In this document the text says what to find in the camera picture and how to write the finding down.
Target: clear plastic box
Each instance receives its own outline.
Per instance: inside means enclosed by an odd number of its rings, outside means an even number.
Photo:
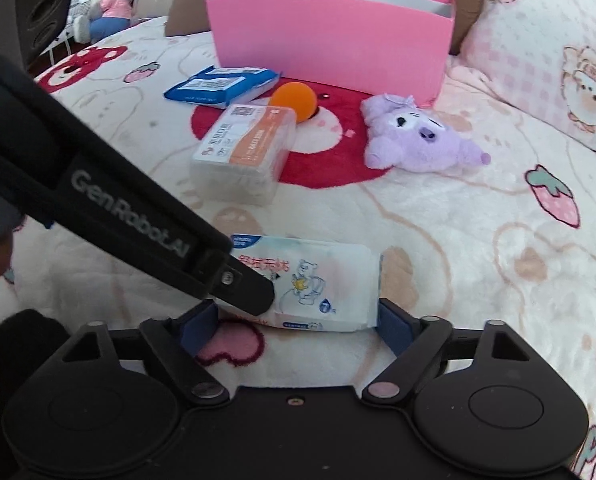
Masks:
[[[203,200],[267,205],[295,142],[290,108],[231,105],[204,136],[191,178]]]

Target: strawberry print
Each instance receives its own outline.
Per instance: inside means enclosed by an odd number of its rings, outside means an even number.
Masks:
[[[134,81],[139,81],[140,79],[144,79],[145,77],[149,77],[152,75],[158,68],[160,68],[160,63],[152,61],[149,64],[139,66],[131,72],[129,72],[126,76],[124,76],[125,83],[133,83]]]
[[[540,164],[527,171],[524,179],[534,192],[540,207],[559,222],[575,229],[580,227],[580,213],[574,194],[565,183]]]
[[[6,270],[2,277],[9,285],[15,285],[15,274],[11,267]]]

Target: blue jeans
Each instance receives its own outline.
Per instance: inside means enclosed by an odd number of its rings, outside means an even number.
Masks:
[[[131,22],[127,18],[110,18],[108,16],[98,18],[89,25],[91,43],[96,43],[107,36],[111,36],[116,32],[129,28],[130,24]]]

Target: pink shirt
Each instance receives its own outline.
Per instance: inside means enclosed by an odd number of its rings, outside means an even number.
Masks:
[[[105,18],[127,18],[131,17],[131,4],[129,0],[101,0],[102,15]]]

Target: cartoon bear drawing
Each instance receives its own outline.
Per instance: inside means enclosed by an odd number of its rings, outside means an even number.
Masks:
[[[315,275],[316,269],[318,264],[300,260],[296,274],[291,276],[293,293],[298,297],[300,304],[313,305],[325,288],[325,280]]]
[[[581,130],[596,132],[596,51],[566,46],[563,50],[562,96],[568,117]]]

